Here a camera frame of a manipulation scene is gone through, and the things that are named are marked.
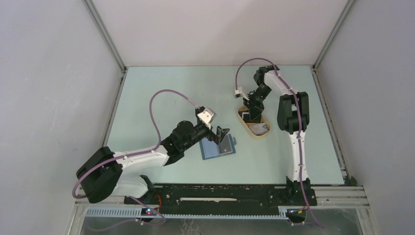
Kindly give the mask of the grey credit card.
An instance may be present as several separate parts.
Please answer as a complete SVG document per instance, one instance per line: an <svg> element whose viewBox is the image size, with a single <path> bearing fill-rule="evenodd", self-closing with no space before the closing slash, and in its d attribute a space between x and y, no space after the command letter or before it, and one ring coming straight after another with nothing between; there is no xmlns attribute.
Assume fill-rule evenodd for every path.
<svg viewBox="0 0 415 235"><path fill-rule="evenodd" d="M234 153L233 141L230 135L226 135L224 139L218 144L220 155L227 155Z"/></svg>

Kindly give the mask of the blue leather card holder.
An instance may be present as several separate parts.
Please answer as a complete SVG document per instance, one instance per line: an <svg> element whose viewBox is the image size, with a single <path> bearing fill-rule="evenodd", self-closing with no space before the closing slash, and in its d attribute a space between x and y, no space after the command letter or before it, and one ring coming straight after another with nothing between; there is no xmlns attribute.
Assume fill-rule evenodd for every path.
<svg viewBox="0 0 415 235"><path fill-rule="evenodd" d="M228 134L228 135L230 135L232 138L233 146L234 146L233 154L235 154L236 153L236 149L235 149L236 139L231 134ZM209 159L226 156L226 155L220 155L218 145L212 141L208 141L207 138L202 139L199 142L199 144L200 144L201 155L202 155L203 160L209 160Z"/></svg>

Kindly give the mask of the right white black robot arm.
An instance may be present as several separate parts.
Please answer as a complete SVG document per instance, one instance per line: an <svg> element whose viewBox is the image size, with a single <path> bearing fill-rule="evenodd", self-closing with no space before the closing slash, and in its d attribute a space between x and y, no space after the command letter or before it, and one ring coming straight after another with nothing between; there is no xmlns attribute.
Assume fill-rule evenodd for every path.
<svg viewBox="0 0 415 235"><path fill-rule="evenodd" d="M304 199L310 188L304 147L305 132L310 122L308 94L288 85L277 66L260 67L255 72L254 81L257 88L243 99L249 112L246 121L259 123L265 110L265 98L271 92L280 93L277 125L288 135L292 153L284 197L289 204L296 205Z"/></svg>

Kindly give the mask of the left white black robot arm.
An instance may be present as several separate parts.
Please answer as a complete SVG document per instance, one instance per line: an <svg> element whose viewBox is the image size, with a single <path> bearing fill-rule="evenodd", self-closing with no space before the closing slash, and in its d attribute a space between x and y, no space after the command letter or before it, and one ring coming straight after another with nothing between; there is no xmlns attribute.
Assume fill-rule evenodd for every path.
<svg viewBox="0 0 415 235"><path fill-rule="evenodd" d="M113 152L107 146L101 147L77 170L77 184L84 191L83 197L92 204L110 196L130 196L149 204L155 191L149 178L140 173L142 170L177 162L186 150L203 139L220 144L229 131L217 127L213 132L203 123L181 121L157 149Z"/></svg>

